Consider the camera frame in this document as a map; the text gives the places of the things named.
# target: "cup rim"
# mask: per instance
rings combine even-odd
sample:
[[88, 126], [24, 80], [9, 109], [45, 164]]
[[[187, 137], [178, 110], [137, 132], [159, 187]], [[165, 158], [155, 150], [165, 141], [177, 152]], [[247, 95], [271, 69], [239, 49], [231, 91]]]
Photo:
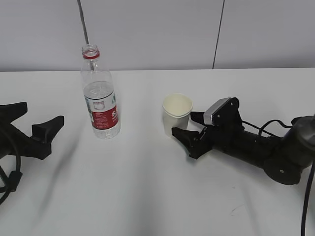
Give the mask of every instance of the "cup rim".
[[[183, 114], [183, 115], [181, 115], [181, 116], [175, 116], [175, 115], [169, 113], [169, 112], [166, 110], [166, 108], [164, 107], [164, 101], [166, 100], [166, 98], [169, 97], [169, 96], [171, 96], [171, 95], [174, 95], [174, 94], [182, 95], [182, 96], [184, 96], [185, 98], [188, 98], [189, 101], [191, 102], [191, 107], [190, 107], [190, 109], [188, 110], [188, 112], [186, 112], [185, 114]], [[192, 102], [192, 100], [191, 100], [189, 97], [187, 97], [186, 95], [184, 95], [184, 94], [182, 94], [182, 93], [179, 93], [179, 92], [174, 92], [174, 93], [171, 93], [171, 94], [167, 95], [167, 96], [164, 98], [163, 103], [162, 103], [162, 107], [163, 107], [164, 111], [165, 111], [169, 116], [179, 119], [179, 118], [183, 118], [183, 117], [187, 116], [187, 115], [192, 111], [193, 102]]]

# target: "cable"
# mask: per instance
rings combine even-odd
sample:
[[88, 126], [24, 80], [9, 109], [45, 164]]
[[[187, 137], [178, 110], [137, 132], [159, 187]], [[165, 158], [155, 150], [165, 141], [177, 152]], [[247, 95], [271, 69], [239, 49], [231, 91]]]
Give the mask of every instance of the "cable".
[[[10, 135], [0, 126], [0, 133], [2, 135], [4, 135], [8, 140], [9, 142], [11, 143], [13, 149], [14, 149], [14, 152], [15, 152], [15, 159], [16, 159], [16, 167], [15, 167], [15, 170], [20, 172], [21, 170], [21, 156], [20, 156], [20, 153], [18, 151], [18, 148], [15, 144], [15, 142], [13, 141], [13, 139], [10, 137]], [[7, 176], [5, 173], [1, 173], [0, 172], [0, 176], [2, 179], [6, 179]], [[11, 193], [11, 188], [10, 186], [6, 186], [6, 187], [2, 187], [0, 188], [0, 191], [4, 191], [5, 190], [5, 193], [2, 195], [2, 197], [0, 198], [0, 205], [6, 200], [6, 198], [9, 196], [9, 194]]]
[[[258, 126], [254, 125], [254, 124], [251, 124], [251, 123], [249, 123], [249, 122], [247, 122], [247, 121], [242, 120], [242, 123], [247, 124], [247, 125], [249, 125], [249, 126], [255, 128], [255, 129], [260, 129]], [[270, 133], [270, 132], [268, 132], [268, 131], [266, 131], [266, 130], [263, 130], [262, 132], [264, 132], [264, 133], [266, 133], [266, 134], [269, 134], [270, 136], [274, 136], [274, 137], [279, 138], [279, 136], [277, 136], [277, 135], [275, 135], [275, 134], [272, 134], [272, 133]]]
[[301, 222], [301, 236], [305, 236], [306, 214], [307, 214], [307, 208], [309, 206], [310, 192], [311, 192], [311, 186], [312, 186], [312, 182], [314, 178], [314, 173], [315, 173], [315, 164], [313, 162], [309, 179], [307, 180], [306, 189], [305, 189], [305, 197], [304, 197], [303, 211], [302, 211], [302, 222]]
[[260, 139], [261, 139], [261, 134], [262, 132], [264, 131], [264, 129], [269, 125], [271, 124], [272, 122], [278, 122], [283, 128], [292, 128], [292, 126], [289, 126], [289, 125], [285, 125], [281, 120], [279, 119], [272, 119], [270, 121], [268, 121], [267, 123], [265, 123], [260, 129], [259, 129], [259, 132], [258, 132], [258, 141], [260, 142]]

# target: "white wall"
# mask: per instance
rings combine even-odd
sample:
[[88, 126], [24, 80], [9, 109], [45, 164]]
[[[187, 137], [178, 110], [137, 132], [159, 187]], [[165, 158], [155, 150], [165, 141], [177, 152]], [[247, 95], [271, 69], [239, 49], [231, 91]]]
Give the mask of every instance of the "white wall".
[[[222, 0], [82, 0], [110, 69], [211, 68]], [[0, 71], [78, 70], [76, 0], [2, 0]]]
[[314, 0], [226, 0], [215, 68], [315, 66]]
[[1, 0], [0, 71], [74, 70], [84, 43], [75, 0]]
[[[81, 0], [112, 70], [212, 67], [223, 0]], [[226, 0], [215, 68], [314, 67], [314, 0]], [[0, 71], [79, 70], [76, 0], [2, 0]]]

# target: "robotic arm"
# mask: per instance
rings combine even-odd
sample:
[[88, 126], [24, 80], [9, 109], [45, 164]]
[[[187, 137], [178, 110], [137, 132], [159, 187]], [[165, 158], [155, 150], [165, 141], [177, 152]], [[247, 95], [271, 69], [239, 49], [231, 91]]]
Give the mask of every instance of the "robotic arm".
[[4, 187], [0, 187], [0, 204], [11, 192], [15, 192], [21, 178], [21, 156], [40, 160], [51, 154], [51, 142], [63, 127], [64, 117], [58, 116], [48, 122], [32, 125], [32, 136], [28, 137], [11, 122], [23, 116], [26, 112], [26, 102], [0, 106], [0, 159], [6, 155], [15, 155], [16, 168], [7, 176], [0, 166], [0, 177]]
[[[220, 99], [205, 112], [191, 112], [190, 118], [205, 126], [200, 133], [172, 128], [172, 134], [194, 159], [217, 149], [262, 168], [279, 183], [298, 184], [303, 169], [315, 159], [315, 117], [295, 118], [292, 126], [271, 120], [259, 129], [258, 134], [253, 134], [242, 126], [247, 122], [242, 121], [238, 108], [236, 97]], [[284, 137], [264, 131], [273, 121], [290, 128]], [[263, 137], [262, 132], [271, 136]]]

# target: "plastic water bottle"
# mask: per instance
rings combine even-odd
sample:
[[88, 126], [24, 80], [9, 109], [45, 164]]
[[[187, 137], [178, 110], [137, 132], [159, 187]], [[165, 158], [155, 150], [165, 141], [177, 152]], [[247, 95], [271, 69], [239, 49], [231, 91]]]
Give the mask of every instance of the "plastic water bottle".
[[115, 137], [120, 131], [112, 76], [100, 60], [96, 45], [82, 47], [82, 87], [95, 135], [100, 139]]

